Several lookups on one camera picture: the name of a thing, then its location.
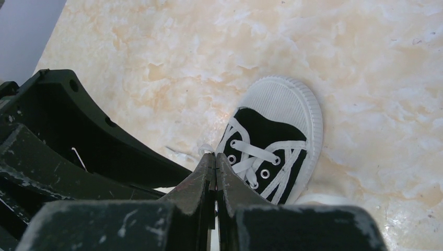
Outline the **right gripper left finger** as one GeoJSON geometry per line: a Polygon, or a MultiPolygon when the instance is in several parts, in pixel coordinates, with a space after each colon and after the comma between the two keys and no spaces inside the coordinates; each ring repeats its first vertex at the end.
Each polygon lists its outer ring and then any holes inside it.
{"type": "Polygon", "coordinates": [[[166,250],[210,250],[215,227],[216,157],[204,154],[194,172],[159,199],[172,205],[166,250]]]}

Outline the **black white canvas sneaker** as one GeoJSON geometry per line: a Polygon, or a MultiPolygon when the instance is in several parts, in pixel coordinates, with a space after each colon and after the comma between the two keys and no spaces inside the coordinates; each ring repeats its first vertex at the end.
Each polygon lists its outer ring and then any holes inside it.
{"type": "Polygon", "coordinates": [[[295,166],[300,168],[306,157],[314,171],[323,140],[320,105],[301,81],[263,77],[250,86],[234,110],[216,153],[224,154],[228,140],[245,140],[262,149],[278,141],[306,141],[307,151],[295,166]]]}

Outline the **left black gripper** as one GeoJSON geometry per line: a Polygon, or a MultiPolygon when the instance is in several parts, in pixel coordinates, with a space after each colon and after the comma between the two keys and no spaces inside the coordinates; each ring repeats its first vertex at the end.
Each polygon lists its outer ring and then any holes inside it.
{"type": "Polygon", "coordinates": [[[72,70],[1,82],[1,250],[56,200],[156,200],[190,171],[131,136],[72,70]]]}

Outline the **white shoelace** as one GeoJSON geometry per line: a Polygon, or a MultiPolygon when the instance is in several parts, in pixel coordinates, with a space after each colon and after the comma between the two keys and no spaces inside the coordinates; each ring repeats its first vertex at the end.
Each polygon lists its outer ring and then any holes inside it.
{"type": "Polygon", "coordinates": [[[245,140],[228,140],[224,146],[234,173],[273,204],[352,205],[344,197],[301,195],[313,172],[306,157],[300,168],[295,166],[307,151],[306,141],[278,141],[262,149],[245,140]]]}

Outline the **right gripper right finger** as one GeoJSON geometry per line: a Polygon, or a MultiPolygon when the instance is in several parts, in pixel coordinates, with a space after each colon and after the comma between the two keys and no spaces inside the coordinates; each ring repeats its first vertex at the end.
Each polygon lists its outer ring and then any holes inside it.
{"type": "Polygon", "coordinates": [[[223,153],[216,156],[218,229],[221,250],[268,250],[271,238],[264,233],[259,212],[274,206],[235,174],[223,153]]]}

